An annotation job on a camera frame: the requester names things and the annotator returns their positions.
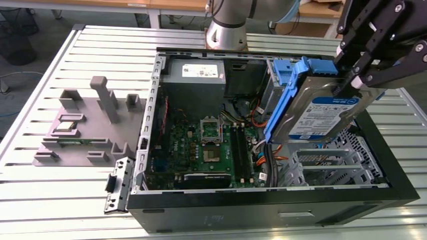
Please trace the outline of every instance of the drive label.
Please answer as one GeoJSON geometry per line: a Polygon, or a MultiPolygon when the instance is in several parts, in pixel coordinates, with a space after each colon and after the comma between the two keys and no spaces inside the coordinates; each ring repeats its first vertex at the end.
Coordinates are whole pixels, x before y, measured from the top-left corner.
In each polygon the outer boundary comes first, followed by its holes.
{"type": "Polygon", "coordinates": [[[320,139],[340,122],[340,114],[355,107],[358,98],[320,96],[312,99],[288,133],[291,139],[320,139]]]}
{"type": "Polygon", "coordinates": [[[219,68],[215,64],[184,64],[182,76],[187,78],[218,78],[219,68]]]}

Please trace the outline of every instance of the table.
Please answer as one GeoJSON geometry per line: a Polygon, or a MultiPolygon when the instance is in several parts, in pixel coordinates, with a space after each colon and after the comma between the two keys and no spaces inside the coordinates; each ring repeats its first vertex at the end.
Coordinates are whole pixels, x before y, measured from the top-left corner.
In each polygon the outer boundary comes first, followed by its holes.
{"type": "MultiPolygon", "coordinates": [[[[61,18],[57,10],[148,14],[151,28],[160,29],[160,15],[203,17],[207,2],[208,0],[0,0],[0,6],[49,9],[56,19],[61,18]]],[[[331,24],[324,37],[335,38],[340,13],[318,2],[302,5],[299,11],[300,22],[331,24]]],[[[270,23],[270,27],[274,29],[275,23],[270,23]]]]}
{"type": "Polygon", "coordinates": [[[0,6],[52,10],[148,14],[151,28],[160,29],[160,15],[204,16],[207,0],[0,0],[0,6]]]}
{"type": "MultiPolygon", "coordinates": [[[[248,50],[335,55],[339,41],[248,34],[248,50]]],[[[90,81],[107,76],[118,98],[147,98],[156,47],[204,48],[191,30],[86,26],[72,30],[0,144],[0,239],[115,239],[150,235],[130,214],[104,215],[110,167],[35,167],[33,154],[61,106],[64,89],[94,97],[90,81]]],[[[368,113],[420,199],[332,227],[155,234],[160,239],[419,240],[427,238],[427,121],[404,89],[388,90],[368,113]]]]}
{"type": "MultiPolygon", "coordinates": [[[[335,39],[338,33],[336,28],[339,25],[339,20],[343,12],[343,7],[340,7],[339,11],[334,11],[328,9],[327,3],[320,3],[316,1],[311,1],[310,3],[299,6],[299,22],[302,23],[315,23],[315,24],[330,24],[330,27],[326,31],[324,38],[335,39]]],[[[276,28],[276,24],[270,22],[268,26],[271,29],[276,28]]]]}

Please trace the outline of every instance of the trash can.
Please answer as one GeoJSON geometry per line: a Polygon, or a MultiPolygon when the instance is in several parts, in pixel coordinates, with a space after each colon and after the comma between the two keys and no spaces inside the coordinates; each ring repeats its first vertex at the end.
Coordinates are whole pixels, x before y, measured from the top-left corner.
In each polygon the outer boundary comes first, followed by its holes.
{"type": "Polygon", "coordinates": [[[11,24],[12,28],[21,31],[21,34],[25,36],[31,36],[39,32],[33,11],[31,8],[0,7],[0,13],[5,21],[11,24]]]}
{"type": "Polygon", "coordinates": [[[28,37],[7,21],[0,21],[0,55],[15,66],[29,64],[37,56],[28,37]]]}

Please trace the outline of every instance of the slotted aluminum surface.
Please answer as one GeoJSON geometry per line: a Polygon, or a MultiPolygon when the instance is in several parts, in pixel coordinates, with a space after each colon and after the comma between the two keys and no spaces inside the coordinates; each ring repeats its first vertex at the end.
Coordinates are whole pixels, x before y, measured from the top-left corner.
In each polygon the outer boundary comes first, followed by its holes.
{"type": "MultiPolygon", "coordinates": [[[[248,34],[248,50],[335,55],[335,40],[248,34]]],[[[33,167],[33,154],[57,114],[63,89],[94,97],[94,75],[108,78],[118,98],[146,98],[156,47],[204,48],[200,31],[87,26],[74,31],[0,145],[0,238],[114,239],[150,235],[130,214],[104,215],[110,167],[33,167]]],[[[427,128],[414,108],[388,90],[368,107],[420,200],[344,226],[278,228],[154,236],[166,239],[427,238],[427,128]]]]}

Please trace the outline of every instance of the motherboard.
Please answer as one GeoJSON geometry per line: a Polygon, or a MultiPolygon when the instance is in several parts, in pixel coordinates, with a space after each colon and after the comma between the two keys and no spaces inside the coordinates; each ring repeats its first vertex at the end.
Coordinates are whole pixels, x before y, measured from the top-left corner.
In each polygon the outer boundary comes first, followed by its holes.
{"type": "Polygon", "coordinates": [[[220,124],[215,118],[174,125],[167,149],[158,147],[152,153],[150,189],[256,187],[251,155],[256,139],[254,127],[220,124]]]}

